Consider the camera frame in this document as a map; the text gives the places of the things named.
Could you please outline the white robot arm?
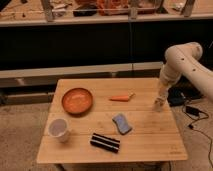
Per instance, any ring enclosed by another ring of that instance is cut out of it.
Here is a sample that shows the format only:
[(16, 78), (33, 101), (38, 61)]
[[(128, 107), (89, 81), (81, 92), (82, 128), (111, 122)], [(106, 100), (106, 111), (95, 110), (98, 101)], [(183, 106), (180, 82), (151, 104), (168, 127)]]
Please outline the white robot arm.
[(213, 102), (213, 71), (198, 62), (202, 54), (202, 46), (197, 42), (174, 45), (165, 51), (166, 63), (160, 70), (157, 97), (161, 104), (164, 104), (168, 97), (168, 89), (175, 85), (181, 76), (186, 77)]

